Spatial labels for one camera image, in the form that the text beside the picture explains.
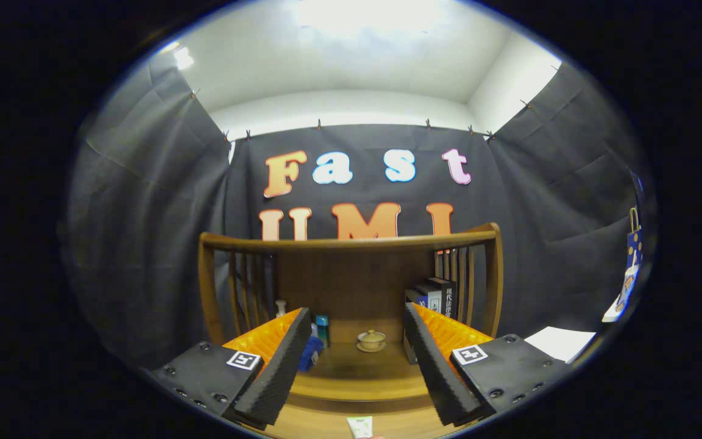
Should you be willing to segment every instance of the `white wall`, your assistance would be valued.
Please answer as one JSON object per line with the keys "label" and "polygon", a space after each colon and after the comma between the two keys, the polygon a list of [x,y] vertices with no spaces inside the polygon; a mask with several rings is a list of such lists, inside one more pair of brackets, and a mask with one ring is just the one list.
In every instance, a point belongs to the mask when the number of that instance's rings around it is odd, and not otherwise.
{"label": "white wall", "polygon": [[389,91],[334,90],[275,96],[212,112],[212,119],[229,140],[296,128],[393,123],[466,130],[476,126],[467,105]]}
{"label": "white wall", "polygon": [[499,58],[468,102],[477,125],[473,129],[496,133],[554,77],[562,61],[540,45],[512,32]]}
{"label": "white wall", "polygon": [[[229,140],[251,135],[360,123],[424,125],[496,132],[554,77],[562,61],[515,32],[467,105],[445,99],[390,91],[311,91],[257,99],[212,112]],[[234,144],[229,155],[231,160]]]}

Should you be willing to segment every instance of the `orange soft finger pad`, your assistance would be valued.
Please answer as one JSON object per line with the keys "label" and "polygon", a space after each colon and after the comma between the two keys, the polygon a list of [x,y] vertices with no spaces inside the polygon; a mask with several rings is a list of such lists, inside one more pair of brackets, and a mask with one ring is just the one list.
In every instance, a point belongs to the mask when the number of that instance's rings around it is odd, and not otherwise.
{"label": "orange soft finger pad", "polygon": [[456,373],[454,364],[451,363],[451,352],[454,349],[465,348],[473,344],[481,344],[492,341],[493,338],[474,330],[468,325],[457,322],[451,317],[446,317],[440,312],[432,311],[424,306],[413,304],[413,308],[418,312],[419,317],[430,331],[432,339],[438,346],[443,358]]}
{"label": "orange soft finger pad", "polygon": [[223,347],[261,356],[262,362],[264,362],[264,366],[259,372],[259,375],[261,375],[261,372],[264,372],[272,356],[275,355],[275,351],[281,344],[281,340],[285,336],[286,331],[289,330],[295,318],[300,313],[300,309],[302,308],[287,312],[277,319],[259,325],[242,336],[227,341],[223,344]]}

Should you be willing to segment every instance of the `letter cutout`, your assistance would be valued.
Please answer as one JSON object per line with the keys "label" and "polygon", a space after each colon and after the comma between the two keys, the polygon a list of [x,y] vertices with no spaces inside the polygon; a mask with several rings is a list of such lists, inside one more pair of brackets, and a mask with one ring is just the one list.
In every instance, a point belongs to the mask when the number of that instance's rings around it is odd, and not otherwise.
{"label": "letter cutout", "polygon": [[470,183],[470,174],[462,170],[462,163],[466,163],[467,158],[464,155],[459,155],[456,148],[447,151],[441,155],[441,158],[449,162],[448,171],[451,172],[451,178],[454,178],[454,181],[459,184]]}
{"label": "letter cutout", "polygon": [[268,185],[264,189],[264,197],[274,198],[291,192],[292,185],[286,181],[286,178],[296,181],[300,175],[300,167],[297,164],[304,162],[307,162],[307,154],[304,151],[276,155],[265,160],[264,164],[270,167],[270,175]]}
{"label": "letter cutout", "polygon": [[384,154],[384,164],[388,166],[384,174],[389,181],[411,181],[416,176],[415,161],[407,149],[390,149]]}
{"label": "letter cutout", "polygon": [[294,221],[294,241],[307,240],[307,219],[311,211],[306,207],[295,207],[289,211],[289,217]]}
{"label": "letter cutout", "polygon": [[451,221],[449,217],[451,217],[452,212],[454,212],[454,206],[448,203],[431,203],[427,205],[427,212],[432,216],[432,234],[451,234]]}
{"label": "letter cutout", "polygon": [[327,152],[316,159],[318,167],[313,171],[313,180],[318,184],[346,184],[353,178],[349,167],[349,156],[343,152]]}
{"label": "letter cutout", "polygon": [[262,241],[278,241],[280,239],[281,219],[283,211],[278,209],[268,209],[259,212],[261,220]]}
{"label": "letter cutout", "polygon": [[332,206],[332,215],[338,218],[338,239],[365,239],[397,237],[398,203],[381,203],[369,223],[364,222],[356,205],[342,203]]}

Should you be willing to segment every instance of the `teal bottle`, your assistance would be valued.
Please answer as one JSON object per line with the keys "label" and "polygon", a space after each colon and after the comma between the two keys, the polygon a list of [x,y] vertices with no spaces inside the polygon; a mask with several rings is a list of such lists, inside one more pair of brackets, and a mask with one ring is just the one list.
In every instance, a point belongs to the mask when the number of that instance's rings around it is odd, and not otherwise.
{"label": "teal bottle", "polygon": [[324,347],[329,348],[329,317],[320,314],[316,316],[318,337],[324,342]]}

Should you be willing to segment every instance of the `small white tube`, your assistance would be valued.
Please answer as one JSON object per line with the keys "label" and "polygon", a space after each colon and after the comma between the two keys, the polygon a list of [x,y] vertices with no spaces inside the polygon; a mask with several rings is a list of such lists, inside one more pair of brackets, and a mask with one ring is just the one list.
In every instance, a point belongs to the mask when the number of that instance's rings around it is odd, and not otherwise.
{"label": "small white tube", "polygon": [[373,436],[373,416],[359,416],[356,418],[346,418],[351,427],[353,439]]}
{"label": "small white tube", "polygon": [[278,306],[278,312],[275,313],[276,317],[281,317],[284,314],[286,314],[286,301],[285,300],[276,300],[275,304]]}

